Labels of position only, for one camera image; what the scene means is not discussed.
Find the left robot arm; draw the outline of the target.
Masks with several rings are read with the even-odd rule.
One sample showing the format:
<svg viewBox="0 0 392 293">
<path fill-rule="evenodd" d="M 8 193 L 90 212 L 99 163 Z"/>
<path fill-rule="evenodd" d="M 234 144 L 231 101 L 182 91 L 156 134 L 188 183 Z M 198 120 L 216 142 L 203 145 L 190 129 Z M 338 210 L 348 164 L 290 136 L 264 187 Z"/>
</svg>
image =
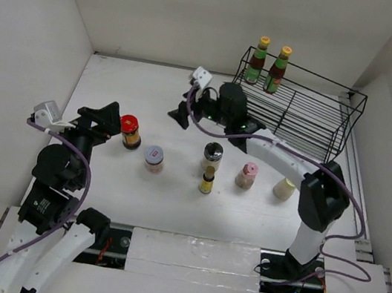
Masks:
<svg viewBox="0 0 392 293">
<path fill-rule="evenodd" d="M 80 207 L 91 184 L 92 150 L 120 134 L 119 111 L 117 102 L 81 107 L 68 122 L 54 101 L 33 109 L 27 124 L 57 143 L 40 151 L 31 171 L 32 187 L 0 256 L 0 293 L 44 293 L 86 248 L 105 244 L 110 219 Z"/>
</svg>

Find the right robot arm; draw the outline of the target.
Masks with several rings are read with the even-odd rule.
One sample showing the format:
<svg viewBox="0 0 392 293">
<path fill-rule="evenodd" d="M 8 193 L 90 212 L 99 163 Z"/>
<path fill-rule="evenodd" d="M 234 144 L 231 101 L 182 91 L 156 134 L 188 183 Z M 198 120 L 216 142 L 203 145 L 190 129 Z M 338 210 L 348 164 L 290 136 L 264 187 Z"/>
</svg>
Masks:
<svg viewBox="0 0 392 293">
<path fill-rule="evenodd" d="M 210 81 L 206 71 L 199 76 L 192 74 L 184 101 L 169 111 L 169 116 L 184 129 L 191 122 L 199 125 L 202 119 L 218 123 L 223 127 L 220 138 L 265 162 L 295 186 L 301 225 L 279 266 L 285 280 L 301 279 L 316 270 L 320 245 L 331 225 L 350 205 L 342 168 L 334 161 L 316 162 L 291 149 L 265 124 L 250 116 L 247 97 L 237 83 L 223 83 L 216 96 L 211 96 Z"/>
</svg>

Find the green label sauce bottle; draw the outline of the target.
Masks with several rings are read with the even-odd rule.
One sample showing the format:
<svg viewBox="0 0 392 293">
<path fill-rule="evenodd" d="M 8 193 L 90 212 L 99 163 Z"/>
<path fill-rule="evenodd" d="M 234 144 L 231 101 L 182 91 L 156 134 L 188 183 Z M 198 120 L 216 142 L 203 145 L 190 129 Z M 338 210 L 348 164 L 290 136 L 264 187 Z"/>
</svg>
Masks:
<svg viewBox="0 0 392 293">
<path fill-rule="evenodd" d="M 287 63 L 293 50 L 290 46 L 283 46 L 277 59 L 269 70 L 267 77 L 264 80 L 263 91 L 268 94 L 274 94 L 284 78 L 287 69 Z"/>
<path fill-rule="evenodd" d="M 258 81 L 258 78 L 260 78 L 269 45 L 270 38 L 268 36 L 262 36 L 258 42 L 258 46 L 254 50 L 252 58 L 249 60 L 248 68 L 245 72 L 244 79 L 247 84 L 254 85 Z"/>
</svg>

